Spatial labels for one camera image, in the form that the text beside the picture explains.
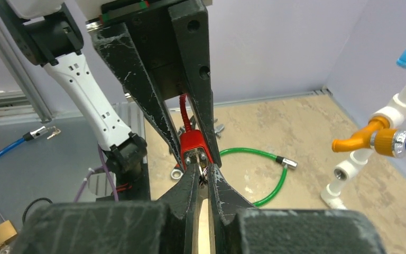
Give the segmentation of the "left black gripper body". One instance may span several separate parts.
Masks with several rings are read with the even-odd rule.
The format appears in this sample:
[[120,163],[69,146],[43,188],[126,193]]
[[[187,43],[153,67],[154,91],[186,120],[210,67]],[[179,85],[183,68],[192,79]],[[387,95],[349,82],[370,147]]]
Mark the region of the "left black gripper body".
[[186,93],[187,84],[170,8],[192,11],[204,8],[208,13],[203,1],[113,1],[101,6],[99,27],[95,28],[126,24],[164,100]]

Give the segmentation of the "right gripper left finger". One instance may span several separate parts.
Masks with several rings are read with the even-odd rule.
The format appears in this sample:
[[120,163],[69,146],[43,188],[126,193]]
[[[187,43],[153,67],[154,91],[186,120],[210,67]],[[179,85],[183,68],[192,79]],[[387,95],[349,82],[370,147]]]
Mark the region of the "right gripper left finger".
[[197,253],[199,169],[190,165],[156,201],[58,203],[38,208],[15,253]]

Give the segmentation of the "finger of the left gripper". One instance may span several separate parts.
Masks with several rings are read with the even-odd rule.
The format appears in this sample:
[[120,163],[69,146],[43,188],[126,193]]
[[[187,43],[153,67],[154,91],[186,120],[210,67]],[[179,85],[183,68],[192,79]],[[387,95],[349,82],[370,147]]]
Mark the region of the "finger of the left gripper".
[[210,81],[208,13],[203,9],[168,9],[184,72],[186,93],[205,143],[217,166],[222,165],[214,131],[214,101]]
[[91,31],[90,38],[95,51],[169,145],[177,164],[183,168],[176,127],[159,86],[147,71],[126,24],[95,29]]

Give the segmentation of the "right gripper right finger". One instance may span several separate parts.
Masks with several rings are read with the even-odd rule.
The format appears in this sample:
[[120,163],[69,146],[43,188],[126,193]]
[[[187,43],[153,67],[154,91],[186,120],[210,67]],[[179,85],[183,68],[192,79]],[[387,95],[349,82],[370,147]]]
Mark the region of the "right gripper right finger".
[[207,178],[211,253],[386,253],[358,211],[260,209],[216,165]]

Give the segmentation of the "small silver key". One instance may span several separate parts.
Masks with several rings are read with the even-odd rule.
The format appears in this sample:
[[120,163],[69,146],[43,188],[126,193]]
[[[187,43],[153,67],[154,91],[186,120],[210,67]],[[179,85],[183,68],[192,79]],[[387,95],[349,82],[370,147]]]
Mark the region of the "small silver key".
[[200,172],[199,185],[200,185],[200,187],[203,187],[204,185],[206,185],[208,183],[208,180],[207,180],[208,165],[209,165],[208,158],[204,153],[202,153],[199,155],[197,162],[198,162],[199,172]]

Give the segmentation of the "red cable lock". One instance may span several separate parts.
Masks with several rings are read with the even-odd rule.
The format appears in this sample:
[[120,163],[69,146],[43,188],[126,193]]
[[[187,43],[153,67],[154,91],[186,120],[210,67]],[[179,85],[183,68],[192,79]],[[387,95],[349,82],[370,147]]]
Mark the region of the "red cable lock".
[[214,162],[202,132],[193,129],[191,126],[190,118],[186,110],[186,98],[186,94],[182,94],[179,97],[180,114],[184,123],[184,133],[180,136],[180,158],[183,163],[184,171],[186,171],[188,165],[192,163],[192,158],[188,157],[187,154],[194,155],[195,153],[192,153],[192,151],[195,149],[202,149],[208,158],[208,162]]

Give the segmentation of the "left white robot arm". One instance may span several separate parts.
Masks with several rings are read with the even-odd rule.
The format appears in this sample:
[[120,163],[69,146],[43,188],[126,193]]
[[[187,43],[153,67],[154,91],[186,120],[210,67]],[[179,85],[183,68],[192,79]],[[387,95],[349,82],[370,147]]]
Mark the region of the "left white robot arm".
[[[190,101],[210,162],[221,165],[213,120],[206,1],[78,1],[92,45],[148,122],[186,165],[166,101]],[[119,173],[132,173],[146,143],[122,123],[84,54],[65,1],[0,1],[0,18],[26,59],[42,67],[90,124]]]

